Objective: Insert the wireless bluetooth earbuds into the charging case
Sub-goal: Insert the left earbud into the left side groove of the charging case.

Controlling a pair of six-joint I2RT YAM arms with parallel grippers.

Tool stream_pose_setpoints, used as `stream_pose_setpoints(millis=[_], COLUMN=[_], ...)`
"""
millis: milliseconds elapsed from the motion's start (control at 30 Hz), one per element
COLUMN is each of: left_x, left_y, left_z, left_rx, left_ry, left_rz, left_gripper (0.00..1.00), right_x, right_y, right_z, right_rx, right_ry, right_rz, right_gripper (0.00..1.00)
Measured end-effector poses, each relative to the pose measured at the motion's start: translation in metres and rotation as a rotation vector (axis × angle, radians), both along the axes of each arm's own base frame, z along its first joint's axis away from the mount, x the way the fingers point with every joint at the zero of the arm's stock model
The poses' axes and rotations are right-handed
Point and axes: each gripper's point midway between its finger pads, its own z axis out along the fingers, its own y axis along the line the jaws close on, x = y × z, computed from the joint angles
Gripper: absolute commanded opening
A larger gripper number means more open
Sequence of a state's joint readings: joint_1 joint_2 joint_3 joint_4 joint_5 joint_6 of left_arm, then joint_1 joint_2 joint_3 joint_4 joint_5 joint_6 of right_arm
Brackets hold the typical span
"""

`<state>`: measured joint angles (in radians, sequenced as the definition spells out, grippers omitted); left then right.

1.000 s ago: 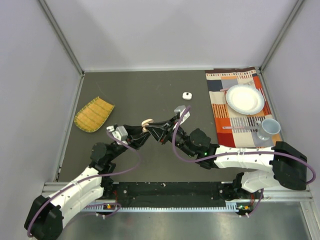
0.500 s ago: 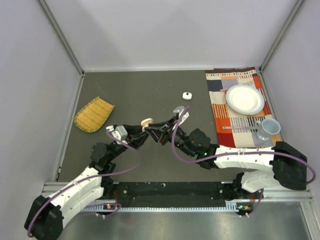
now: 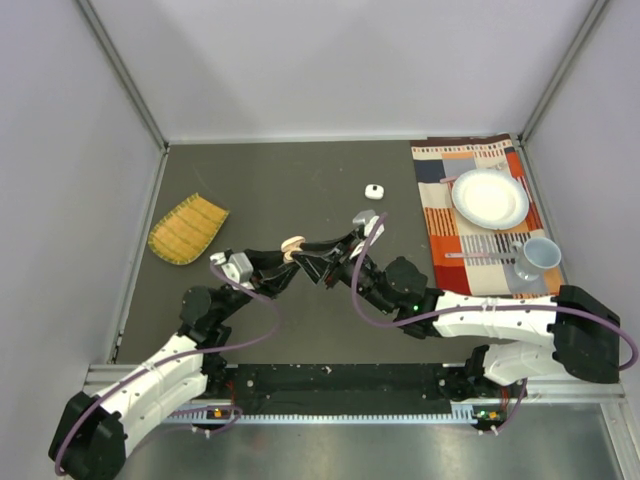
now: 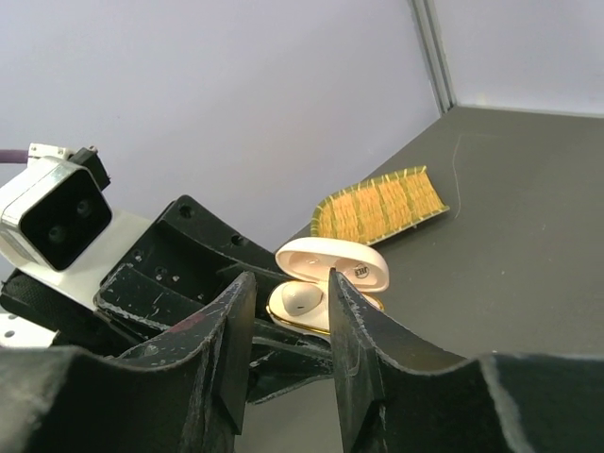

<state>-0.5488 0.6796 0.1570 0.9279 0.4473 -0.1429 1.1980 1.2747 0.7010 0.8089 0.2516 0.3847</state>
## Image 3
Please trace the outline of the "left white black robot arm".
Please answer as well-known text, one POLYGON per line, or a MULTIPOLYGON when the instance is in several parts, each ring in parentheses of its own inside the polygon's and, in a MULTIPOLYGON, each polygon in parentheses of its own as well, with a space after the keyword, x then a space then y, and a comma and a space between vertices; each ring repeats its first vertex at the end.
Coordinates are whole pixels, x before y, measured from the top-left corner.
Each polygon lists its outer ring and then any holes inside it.
POLYGON ((273 306, 299 270, 291 252, 245 250, 214 254, 217 288, 183 295, 180 328, 129 374, 66 404, 48 455, 57 476, 113 479, 144 439, 176 409, 226 387, 222 353, 232 350, 225 321, 251 301, 273 306))

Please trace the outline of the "pink earbud charging case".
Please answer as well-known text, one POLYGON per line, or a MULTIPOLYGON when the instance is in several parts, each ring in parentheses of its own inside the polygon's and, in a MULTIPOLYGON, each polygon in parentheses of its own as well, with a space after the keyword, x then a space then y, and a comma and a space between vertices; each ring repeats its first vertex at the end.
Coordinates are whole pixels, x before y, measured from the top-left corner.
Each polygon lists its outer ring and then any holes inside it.
POLYGON ((286 239, 282 242, 280 250, 283 254, 283 262, 291 263, 293 261, 293 254, 301 252, 301 245, 306 242, 303 236, 294 236, 286 239))

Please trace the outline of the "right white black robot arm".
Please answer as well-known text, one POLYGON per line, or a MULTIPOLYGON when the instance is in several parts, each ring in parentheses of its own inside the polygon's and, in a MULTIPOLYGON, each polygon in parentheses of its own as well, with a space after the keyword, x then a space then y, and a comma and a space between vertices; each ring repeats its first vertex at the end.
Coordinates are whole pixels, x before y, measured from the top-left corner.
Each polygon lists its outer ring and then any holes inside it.
POLYGON ((428 278, 403 256, 379 268, 364 241, 301 243, 284 258, 316 284, 342 282, 352 299, 364 299, 417 339, 483 337, 463 372, 464 389, 487 396, 530 377, 566 373, 594 384, 620 377, 620 318, 584 289, 561 286, 555 295, 509 299, 474 297, 427 285, 428 278))

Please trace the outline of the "white earbud charging case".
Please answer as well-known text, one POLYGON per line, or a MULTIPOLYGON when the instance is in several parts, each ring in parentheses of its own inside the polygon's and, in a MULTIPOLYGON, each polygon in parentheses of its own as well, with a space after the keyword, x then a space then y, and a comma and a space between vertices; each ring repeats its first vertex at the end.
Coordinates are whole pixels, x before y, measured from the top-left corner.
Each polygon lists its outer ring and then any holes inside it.
POLYGON ((378 184, 368 184, 365 187, 364 195, 369 200, 379 201, 384 198, 385 189, 378 184))

